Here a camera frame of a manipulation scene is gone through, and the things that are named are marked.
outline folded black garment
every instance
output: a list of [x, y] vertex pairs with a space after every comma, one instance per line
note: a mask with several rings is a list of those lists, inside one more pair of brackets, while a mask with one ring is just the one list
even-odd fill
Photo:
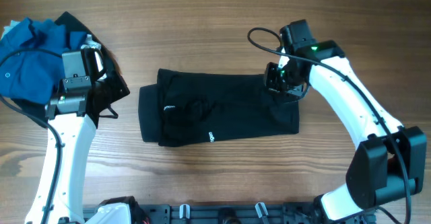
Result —
[[[57, 20], [55, 20], [55, 23], [57, 25], [65, 25], [66, 31], [68, 33], [70, 32], [87, 32], [87, 34], [91, 34], [93, 41], [100, 43], [100, 41], [95, 37], [95, 35], [84, 25], [82, 24], [76, 17], [71, 15], [69, 12], [63, 13]], [[108, 50], [102, 45], [102, 50], [100, 51], [102, 53], [102, 56], [104, 58], [104, 66], [106, 69], [106, 72], [109, 73], [111, 71], [114, 71], [115, 69], [115, 63], [108, 52]], [[30, 102], [28, 100], [21, 100], [21, 99], [12, 99], [15, 104], [17, 104], [24, 112], [27, 112], [45, 122], [48, 122], [48, 120], [45, 117], [45, 105], [44, 104], [37, 104]]]
[[160, 69], [139, 92], [144, 141], [180, 147], [299, 131], [297, 102], [268, 92], [263, 75], [211, 75]]

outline white logo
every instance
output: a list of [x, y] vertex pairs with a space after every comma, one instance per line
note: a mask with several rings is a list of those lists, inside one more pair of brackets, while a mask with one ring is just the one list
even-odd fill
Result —
[[163, 110], [166, 110], [166, 109], [169, 109], [169, 108], [175, 108], [175, 106], [165, 106], [165, 107], [163, 108]]
[[208, 133], [209, 134], [209, 141], [211, 142], [211, 143], [213, 143], [214, 142], [214, 136], [213, 136], [213, 133], [212, 132], [209, 132]]

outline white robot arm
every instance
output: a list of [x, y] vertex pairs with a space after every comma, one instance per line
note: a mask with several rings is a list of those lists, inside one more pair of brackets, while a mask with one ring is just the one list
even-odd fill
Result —
[[[422, 190], [426, 137], [417, 127], [405, 129], [371, 96], [334, 42], [317, 43], [304, 20], [280, 30], [279, 51], [254, 43], [250, 39], [252, 31], [248, 35], [252, 44], [281, 56], [278, 64], [268, 64], [265, 72], [267, 88], [276, 94], [290, 94], [294, 99], [300, 100], [306, 93], [306, 90], [302, 90], [303, 83], [313, 86], [341, 119], [356, 148], [355, 157], [346, 175], [346, 184], [314, 200], [316, 211], [313, 223], [340, 222], [375, 209], [380, 204], [404, 197], [409, 199], [410, 194], [417, 194]], [[71, 69], [70, 73], [74, 75], [75, 71]], [[56, 141], [49, 131], [39, 189], [25, 223], [85, 221], [82, 213], [82, 188], [88, 151], [98, 121], [95, 120], [94, 114], [88, 114], [86, 111], [62, 108], [62, 104], [67, 103], [69, 94], [74, 92], [69, 89], [64, 94], [54, 96], [47, 107], [49, 123], [64, 144], [63, 157], [53, 190], [52, 205], [47, 210], [45, 204], [51, 182], [55, 181], [54, 162], [57, 159]], [[73, 100], [70, 102], [76, 103], [77, 98], [72, 96]], [[395, 154], [396, 157], [388, 159], [387, 152]], [[403, 162], [404, 170], [396, 164], [400, 161]], [[88, 223], [130, 223], [130, 210], [131, 204], [110, 203], [101, 207]]]

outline wood grain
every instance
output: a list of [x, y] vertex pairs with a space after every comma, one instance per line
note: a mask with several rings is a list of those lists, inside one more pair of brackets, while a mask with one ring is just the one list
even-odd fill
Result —
[[[0, 25], [69, 11], [116, 55], [131, 95], [101, 119], [90, 149], [84, 204], [134, 195], [140, 203], [312, 200], [344, 181], [354, 146], [315, 91], [300, 103], [300, 134], [191, 145], [144, 143], [139, 88], [157, 70], [256, 74], [277, 57], [251, 46], [249, 29], [307, 19], [335, 40], [375, 98], [406, 126], [431, 135], [430, 0], [0, 0]], [[256, 34], [268, 46], [272, 37]], [[46, 131], [0, 106], [0, 223], [23, 223], [38, 187]], [[431, 155], [412, 223], [431, 219]], [[403, 219], [403, 201], [387, 207]], [[391, 223], [378, 217], [379, 223]]]

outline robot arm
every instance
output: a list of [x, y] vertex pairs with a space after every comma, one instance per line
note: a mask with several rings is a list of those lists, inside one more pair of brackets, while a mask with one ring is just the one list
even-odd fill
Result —
[[[416, 126], [404, 128], [386, 112], [355, 76], [338, 45], [333, 41], [316, 42], [304, 20], [283, 27], [280, 34], [282, 52], [272, 52], [282, 57], [278, 64], [269, 63], [267, 66], [265, 85], [268, 90], [300, 100], [306, 93], [303, 84], [313, 86], [341, 119], [356, 148], [346, 174], [346, 184], [315, 198], [313, 223], [340, 222], [406, 197], [403, 173], [396, 164], [400, 161], [407, 169], [409, 193], [419, 193], [424, 179], [426, 154], [423, 132]], [[102, 71], [85, 51], [63, 55], [63, 62], [66, 70], [64, 90], [51, 99], [47, 116], [61, 136], [64, 156], [60, 159], [52, 205], [46, 207], [49, 186], [55, 180], [54, 162], [57, 159], [55, 140], [49, 133], [38, 193], [26, 223], [40, 223], [44, 213], [48, 213], [46, 223], [50, 224], [85, 221], [82, 189], [88, 151], [96, 133], [99, 113], [129, 93], [117, 72]], [[396, 139], [396, 148], [391, 144], [391, 139]], [[388, 159], [388, 152], [394, 154], [396, 151], [401, 152], [402, 159]], [[89, 223], [120, 223], [119, 220], [130, 223], [131, 209], [137, 206], [134, 198], [105, 204]]]
[[[281, 55], [278, 65], [269, 63], [267, 66], [267, 88], [300, 100], [306, 93], [302, 85], [313, 86], [334, 109], [355, 145], [356, 153], [346, 174], [346, 184], [314, 200], [315, 223], [340, 222], [404, 198], [407, 189], [410, 194], [422, 190], [425, 134], [416, 126], [404, 128], [372, 97], [334, 41], [316, 42], [306, 21], [301, 20], [280, 30], [280, 53], [253, 42], [252, 31], [248, 34], [252, 44]], [[391, 144], [393, 139], [396, 139], [395, 147]], [[401, 152], [400, 158], [395, 154], [388, 159], [387, 153], [396, 151]], [[396, 164], [399, 162], [406, 166], [406, 181]]]
[[[103, 117], [100, 112], [130, 93], [118, 72], [105, 70], [98, 50], [66, 52], [62, 57], [66, 77], [46, 105], [48, 123], [60, 136], [62, 147], [56, 148], [54, 132], [48, 130], [42, 176], [25, 223], [85, 222], [82, 190], [90, 145]], [[59, 173], [55, 173], [57, 160]]]

